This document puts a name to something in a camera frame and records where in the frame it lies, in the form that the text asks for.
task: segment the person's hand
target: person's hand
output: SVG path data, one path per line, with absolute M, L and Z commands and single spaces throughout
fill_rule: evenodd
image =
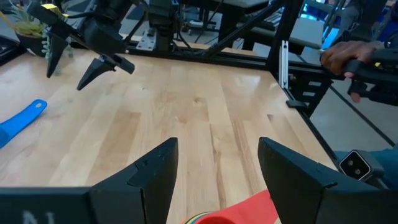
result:
M 362 41 L 339 42 L 322 53 L 321 64 L 335 75 L 341 75 L 345 63 L 349 60 L 356 59 L 365 63 L 369 62 L 372 53 L 382 48 L 384 48 L 383 43 L 378 41 L 369 43 Z M 353 78 L 354 74 L 346 72 L 344 76 Z M 361 99 L 357 93 L 352 93 L 351 98 L 354 102 L 359 102 Z

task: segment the floor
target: floor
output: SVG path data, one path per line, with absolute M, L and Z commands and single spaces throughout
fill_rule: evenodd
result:
M 71 0 L 71 4 L 77 4 L 81 0 Z M 217 14 L 214 19 L 220 25 L 221 14 Z M 128 33 L 135 25 L 136 21 L 124 20 L 121 28 L 122 33 Z M 141 34 L 147 28 L 144 24 L 137 34 Z M 2 34 L 15 38 L 12 30 L 8 29 L 4 21 L 0 21 L 0 30 Z M 198 33 L 192 35 L 183 34 L 188 42 L 193 42 Z M 205 32 L 198 43 L 206 43 L 214 39 L 216 33 Z M 241 47 L 241 40 L 234 43 L 234 48 Z M 254 50 L 260 56 L 266 56 L 269 47 L 256 44 Z M 301 57 L 308 63 L 319 63 L 319 51 L 306 48 Z M 289 55 L 290 60 L 300 61 L 293 54 Z M 336 81 L 333 86 L 344 96 L 348 97 L 346 91 L 349 81 Z M 398 142 L 398 107 L 382 105 L 368 100 L 355 104 L 355 107 L 367 116 L 381 131 L 383 131 L 393 141 Z M 312 122 L 318 128 L 319 132 L 325 138 L 333 150 L 350 151 L 352 149 L 362 149 L 367 151 L 376 151 L 389 147 L 372 128 L 370 128 L 349 106 L 342 102 L 331 90 L 325 95 L 317 110 L 311 117 Z

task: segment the metal bracket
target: metal bracket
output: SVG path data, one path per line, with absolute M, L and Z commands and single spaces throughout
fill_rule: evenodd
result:
M 279 85 L 289 89 L 289 41 L 282 40 L 279 51 Z
M 137 49 L 153 51 L 155 46 L 156 46 L 156 29 L 151 29 L 144 32 L 144 35 L 137 44 Z

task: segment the blue spatula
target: blue spatula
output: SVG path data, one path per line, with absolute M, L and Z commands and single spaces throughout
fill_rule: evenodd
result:
M 0 149 L 30 125 L 47 107 L 44 100 L 35 100 L 17 115 L 0 123 Z

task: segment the light wood surface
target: light wood surface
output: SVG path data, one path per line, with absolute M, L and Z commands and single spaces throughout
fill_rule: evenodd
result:
M 136 65 L 132 75 L 118 69 L 77 91 L 93 57 L 75 50 L 51 79 L 45 60 L 29 54 L 0 68 L 0 121 L 36 98 L 49 104 L 0 150 L 0 186 L 93 185 L 175 136 L 178 177 L 168 223 L 179 223 L 266 188 L 261 136 L 333 167 L 268 72 L 126 56 Z

